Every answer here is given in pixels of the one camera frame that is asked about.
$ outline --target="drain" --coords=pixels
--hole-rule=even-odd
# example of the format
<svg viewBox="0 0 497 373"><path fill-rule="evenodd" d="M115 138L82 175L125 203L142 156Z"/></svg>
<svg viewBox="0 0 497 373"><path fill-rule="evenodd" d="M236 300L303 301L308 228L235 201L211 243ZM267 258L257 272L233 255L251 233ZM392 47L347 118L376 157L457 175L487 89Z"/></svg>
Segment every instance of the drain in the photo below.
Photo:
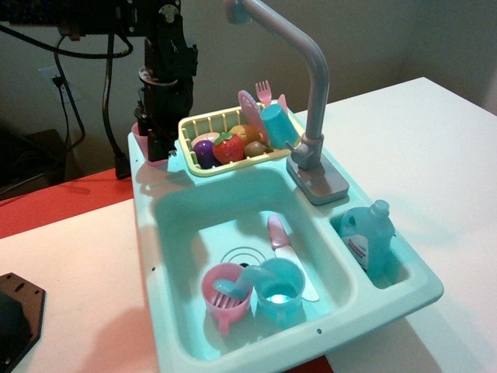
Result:
<svg viewBox="0 0 497 373"><path fill-rule="evenodd" d="M243 267L250 265L258 266L266 260L264 254L257 249L248 246L240 246L231 249L224 254L221 263L237 263Z"/></svg>

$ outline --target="sink basin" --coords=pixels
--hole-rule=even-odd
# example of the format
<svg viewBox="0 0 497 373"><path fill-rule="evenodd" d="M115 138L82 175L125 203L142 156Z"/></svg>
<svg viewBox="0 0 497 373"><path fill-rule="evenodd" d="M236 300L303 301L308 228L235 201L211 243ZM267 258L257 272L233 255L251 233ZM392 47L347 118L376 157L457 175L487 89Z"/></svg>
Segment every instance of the sink basin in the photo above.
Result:
<svg viewBox="0 0 497 373"><path fill-rule="evenodd" d="M129 137L137 233L158 362L163 372L282 371L324 354L436 301L443 286L399 232L382 276L371 281L337 234L350 208L371 200L334 158L348 196L312 205L286 160L212 177L188 171L181 151L147 166ZM260 264L274 257L267 218L278 214L320 299L279 327L252 294L247 316L218 332L200 291L203 275L223 262Z"/></svg>

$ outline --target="gray faucet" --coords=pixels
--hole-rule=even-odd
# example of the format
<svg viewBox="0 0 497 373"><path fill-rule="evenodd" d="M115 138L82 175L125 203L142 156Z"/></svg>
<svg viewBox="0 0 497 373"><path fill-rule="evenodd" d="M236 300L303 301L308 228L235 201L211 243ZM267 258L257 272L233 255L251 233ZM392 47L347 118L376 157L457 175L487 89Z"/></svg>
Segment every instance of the gray faucet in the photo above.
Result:
<svg viewBox="0 0 497 373"><path fill-rule="evenodd" d="M224 0L230 23L248 23L254 19L295 48L305 59L311 79L308 119L302 142L291 150L287 170L312 204L327 204L347 195L349 184L321 153L329 73L319 46L293 23L260 0Z"/></svg>

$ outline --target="dish soap bottle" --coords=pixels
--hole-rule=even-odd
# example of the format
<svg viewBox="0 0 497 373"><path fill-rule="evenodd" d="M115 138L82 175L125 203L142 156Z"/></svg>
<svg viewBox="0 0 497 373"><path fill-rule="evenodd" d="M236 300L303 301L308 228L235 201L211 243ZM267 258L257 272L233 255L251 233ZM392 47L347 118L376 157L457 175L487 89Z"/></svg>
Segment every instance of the dish soap bottle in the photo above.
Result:
<svg viewBox="0 0 497 373"><path fill-rule="evenodd" d="M342 241L371 279L383 271L395 233L388 217L389 207L384 200L377 200L370 207L354 207L340 222Z"/></svg>

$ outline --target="white table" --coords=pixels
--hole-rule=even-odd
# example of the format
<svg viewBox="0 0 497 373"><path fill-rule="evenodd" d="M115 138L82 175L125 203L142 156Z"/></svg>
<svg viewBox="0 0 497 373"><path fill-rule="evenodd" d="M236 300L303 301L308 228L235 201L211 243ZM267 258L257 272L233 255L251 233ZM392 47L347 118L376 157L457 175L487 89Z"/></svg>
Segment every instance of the white table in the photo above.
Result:
<svg viewBox="0 0 497 373"><path fill-rule="evenodd" d="M335 373L497 371L497 117L422 78L328 105L324 132L445 286L329 352ZM47 290L41 340L14 372L158 371L132 200L0 240L7 272Z"/></svg>
<svg viewBox="0 0 497 373"><path fill-rule="evenodd" d="M328 105L324 133L445 287L328 353L335 373L496 372L497 117L420 78Z"/></svg>

